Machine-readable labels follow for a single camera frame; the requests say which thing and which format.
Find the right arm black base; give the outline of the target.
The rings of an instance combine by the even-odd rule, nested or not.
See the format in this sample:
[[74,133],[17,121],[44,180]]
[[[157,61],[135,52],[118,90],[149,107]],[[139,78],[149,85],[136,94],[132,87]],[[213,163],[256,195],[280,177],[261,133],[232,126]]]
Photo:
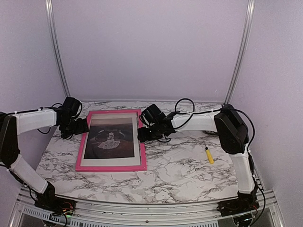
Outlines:
[[220,212],[222,217],[225,217],[256,210],[258,208],[259,203],[255,194],[238,193],[236,199],[220,201],[216,209]]

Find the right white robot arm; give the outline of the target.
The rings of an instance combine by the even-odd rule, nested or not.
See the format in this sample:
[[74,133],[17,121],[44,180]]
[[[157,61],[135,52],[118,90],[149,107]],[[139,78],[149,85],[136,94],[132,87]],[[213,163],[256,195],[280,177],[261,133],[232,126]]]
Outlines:
[[253,204],[252,194],[257,191],[254,178],[254,163],[250,154],[253,141],[249,129],[241,118],[245,113],[232,105],[223,105],[219,109],[197,112],[174,110],[169,114],[152,104],[140,115],[144,124],[138,129],[140,142],[160,140],[165,136],[182,131],[210,131],[217,133],[221,148],[229,154],[238,180],[238,196],[234,207],[244,212]]

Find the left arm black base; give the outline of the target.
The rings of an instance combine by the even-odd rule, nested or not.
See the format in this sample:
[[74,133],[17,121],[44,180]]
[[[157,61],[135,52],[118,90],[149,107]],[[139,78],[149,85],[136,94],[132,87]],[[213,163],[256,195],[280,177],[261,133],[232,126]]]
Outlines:
[[47,182],[46,190],[43,193],[36,193],[35,206],[53,211],[57,215],[66,212],[73,213],[75,205],[75,200],[57,197],[55,187],[50,182]]

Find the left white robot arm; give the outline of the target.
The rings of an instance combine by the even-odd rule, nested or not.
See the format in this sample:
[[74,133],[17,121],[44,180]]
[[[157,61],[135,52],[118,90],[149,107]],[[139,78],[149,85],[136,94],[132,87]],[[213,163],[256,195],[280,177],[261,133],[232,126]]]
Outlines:
[[46,127],[58,126],[63,139],[89,131],[86,119],[79,117],[82,103],[74,97],[67,97],[62,105],[35,110],[0,113],[0,161],[37,194],[49,210],[56,210],[60,200],[54,196],[54,187],[47,182],[22,157],[18,136],[22,133]]

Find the canyon landscape photo print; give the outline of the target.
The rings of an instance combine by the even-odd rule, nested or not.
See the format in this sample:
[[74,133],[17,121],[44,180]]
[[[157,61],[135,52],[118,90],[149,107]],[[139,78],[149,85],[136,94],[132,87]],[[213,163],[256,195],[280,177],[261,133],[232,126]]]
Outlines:
[[135,157],[134,152],[131,117],[91,120],[85,159],[130,158]]

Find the yellow handled screwdriver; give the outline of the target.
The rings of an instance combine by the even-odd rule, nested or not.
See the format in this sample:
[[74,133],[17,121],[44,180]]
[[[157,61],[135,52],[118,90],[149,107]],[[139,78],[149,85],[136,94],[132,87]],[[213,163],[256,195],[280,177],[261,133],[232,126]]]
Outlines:
[[213,157],[212,157],[212,155],[210,153],[210,150],[209,150],[209,148],[207,146],[205,147],[205,152],[206,152],[206,155],[207,155],[209,163],[210,164],[214,164],[214,159],[213,159]]

